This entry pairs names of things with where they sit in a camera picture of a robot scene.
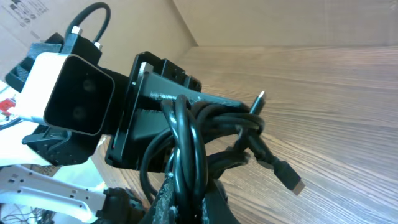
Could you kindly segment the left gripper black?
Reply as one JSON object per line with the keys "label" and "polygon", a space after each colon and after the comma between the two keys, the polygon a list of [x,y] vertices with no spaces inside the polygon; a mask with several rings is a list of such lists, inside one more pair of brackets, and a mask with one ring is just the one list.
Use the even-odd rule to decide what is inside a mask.
{"label": "left gripper black", "polygon": [[163,100],[175,102],[178,95],[185,95],[189,105],[204,101],[233,111],[249,111],[241,101],[201,93],[199,80],[151,52],[136,55],[129,81],[118,128],[105,157],[105,162],[116,168],[139,170],[149,143],[168,127],[161,112]]}

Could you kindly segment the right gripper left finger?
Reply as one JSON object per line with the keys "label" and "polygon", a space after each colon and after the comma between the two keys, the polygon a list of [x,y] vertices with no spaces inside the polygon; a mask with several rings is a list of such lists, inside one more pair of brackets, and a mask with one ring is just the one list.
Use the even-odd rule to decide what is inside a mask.
{"label": "right gripper left finger", "polygon": [[149,211],[139,224],[174,224],[177,218],[177,206],[174,195],[174,176],[171,172],[165,176],[159,193]]}

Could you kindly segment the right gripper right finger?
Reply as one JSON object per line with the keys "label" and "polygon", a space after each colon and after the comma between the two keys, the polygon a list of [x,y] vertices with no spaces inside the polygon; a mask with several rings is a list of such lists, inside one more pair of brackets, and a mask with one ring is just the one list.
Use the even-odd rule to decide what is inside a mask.
{"label": "right gripper right finger", "polygon": [[239,224],[214,180],[209,180],[203,199],[203,222],[206,224]]}

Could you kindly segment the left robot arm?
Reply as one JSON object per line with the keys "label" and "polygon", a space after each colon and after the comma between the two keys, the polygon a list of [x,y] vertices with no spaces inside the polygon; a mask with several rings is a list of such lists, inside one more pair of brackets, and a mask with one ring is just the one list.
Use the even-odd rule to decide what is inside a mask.
{"label": "left robot arm", "polygon": [[1,167],[1,200],[105,223],[236,223],[218,172],[247,163],[246,152],[207,155],[205,144],[262,123],[241,102],[207,95],[200,83],[149,52],[132,75],[112,74],[75,54],[44,52],[17,106],[45,126],[24,144],[58,166],[78,164],[103,134],[115,167],[140,173],[148,211],[124,189],[68,184],[20,165]]}

